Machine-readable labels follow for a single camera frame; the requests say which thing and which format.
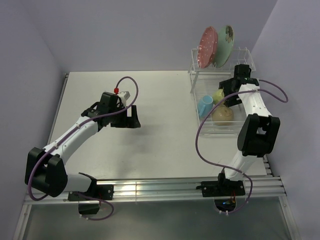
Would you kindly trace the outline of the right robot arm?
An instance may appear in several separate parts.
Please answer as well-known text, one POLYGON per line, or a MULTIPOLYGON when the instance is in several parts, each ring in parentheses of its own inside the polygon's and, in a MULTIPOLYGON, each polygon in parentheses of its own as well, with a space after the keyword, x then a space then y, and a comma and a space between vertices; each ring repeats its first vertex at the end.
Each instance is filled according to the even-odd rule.
POLYGON ((222 195, 233 190, 232 181, 241 181, 257 159, 272 152, 281 124, 280 119, 267 109, 261 96, 263 90, 259 81, 251 77, 251 71, 249 65, 238 64, 234 67, 233 77, 219 83, 224 105, 242 104, 246 114, 231 167, 224 169, 225 178, 216 183, 216 189, 222 195))

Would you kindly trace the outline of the yellow mug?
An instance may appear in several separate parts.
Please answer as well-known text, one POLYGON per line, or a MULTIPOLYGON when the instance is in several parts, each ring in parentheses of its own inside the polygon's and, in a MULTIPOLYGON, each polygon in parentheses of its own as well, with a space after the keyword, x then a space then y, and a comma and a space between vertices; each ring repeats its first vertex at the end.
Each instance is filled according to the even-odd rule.
POLYGON ((217 105, 221 100, 223 100, 225 98, 225 94, 223 89, 218 89, 217 91, 215 91, 212 95, 212 99, 213 99, 213 104, 217 105))

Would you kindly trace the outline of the pink polka dot plate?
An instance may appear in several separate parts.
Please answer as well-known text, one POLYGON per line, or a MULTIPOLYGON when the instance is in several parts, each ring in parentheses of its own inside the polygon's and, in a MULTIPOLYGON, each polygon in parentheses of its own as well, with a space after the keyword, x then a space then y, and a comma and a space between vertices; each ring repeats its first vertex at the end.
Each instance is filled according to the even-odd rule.
POLYGON ((197 63, 200 69, 207 68, 214 60, 218 48, 218 33, 209 26, 203 32, 197 51, 197 63))

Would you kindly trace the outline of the beige bowl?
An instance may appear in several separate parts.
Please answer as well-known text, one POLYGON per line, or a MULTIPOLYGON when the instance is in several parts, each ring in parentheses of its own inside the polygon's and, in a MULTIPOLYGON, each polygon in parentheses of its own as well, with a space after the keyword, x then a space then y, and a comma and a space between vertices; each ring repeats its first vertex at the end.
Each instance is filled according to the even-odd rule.
POLYGON ((211 119, 217 126, 229 126, 234 121, 234 112, 231 108, 220 105, 212 112, 211 119))

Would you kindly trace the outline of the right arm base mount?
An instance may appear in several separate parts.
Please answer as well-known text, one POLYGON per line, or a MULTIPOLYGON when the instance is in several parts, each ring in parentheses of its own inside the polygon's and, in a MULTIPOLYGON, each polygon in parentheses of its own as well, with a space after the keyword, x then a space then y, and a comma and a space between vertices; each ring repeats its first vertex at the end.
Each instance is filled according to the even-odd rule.
POLYGON ((202 181, 197 190, 204 198, 214 198, 214 204, 220 214, 228 215, 237 207, 236 197, 246 194, 242 181, 216 180, 202 181))

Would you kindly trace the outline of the blue mug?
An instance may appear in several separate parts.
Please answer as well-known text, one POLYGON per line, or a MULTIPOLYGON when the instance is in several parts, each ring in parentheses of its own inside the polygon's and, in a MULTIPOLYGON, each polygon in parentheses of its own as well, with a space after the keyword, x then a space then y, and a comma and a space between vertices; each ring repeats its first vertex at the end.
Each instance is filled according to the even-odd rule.
POLYGON ((210 95, 203 96, 197 104, 199 118, 204 118, 211 111, 213 105, 214 100, 210 95))

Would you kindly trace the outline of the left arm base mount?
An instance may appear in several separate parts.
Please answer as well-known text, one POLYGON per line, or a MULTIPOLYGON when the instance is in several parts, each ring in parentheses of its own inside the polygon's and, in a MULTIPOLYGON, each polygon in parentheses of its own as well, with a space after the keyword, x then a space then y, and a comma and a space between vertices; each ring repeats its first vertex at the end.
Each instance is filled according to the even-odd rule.
MULTIPOLYGON (((67 200, 69 202, 83 202, 89 201, 91 198, 97 200, 112 200, 114 194, 114 185, 112 184, 98 184, 94 186, 91 190, 87 192, 81 192, 83 196, 80 196, 77 192, 69 192, 67 200)), ((101 203, 79 203, 78 204, 78 212, 81 215, 91 216, 96 215, 101 207, 101 203)))

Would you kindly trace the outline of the green floral plate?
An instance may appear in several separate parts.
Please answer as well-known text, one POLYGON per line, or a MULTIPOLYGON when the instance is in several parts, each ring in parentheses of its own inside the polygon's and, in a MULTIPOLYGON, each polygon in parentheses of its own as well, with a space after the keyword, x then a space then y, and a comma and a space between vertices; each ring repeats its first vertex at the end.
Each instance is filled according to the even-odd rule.
POLYGON ((217 51, 213 64, 221 68, 228 61, 234 46, 235 33, 231 25, 223 26, 218 32, 217 51))

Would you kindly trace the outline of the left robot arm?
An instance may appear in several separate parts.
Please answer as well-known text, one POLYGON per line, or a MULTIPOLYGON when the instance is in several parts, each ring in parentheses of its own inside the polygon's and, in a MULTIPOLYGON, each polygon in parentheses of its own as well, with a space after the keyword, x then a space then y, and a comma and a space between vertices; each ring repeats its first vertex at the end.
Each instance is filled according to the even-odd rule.
POLYGON ((84 110, 76 123, 61 137, 43 148, 32 148, 27 155, 25 184, 28 194, 36 189, 45 196, 57 197, 63 192, 79 192, 86 200, 98 193, 97 179, 85 174, 68 174, 65 165, 75 151, 102 128, 140 128, 137 107, 127 105, 130 93, 104 92, 100 101, 84 110))

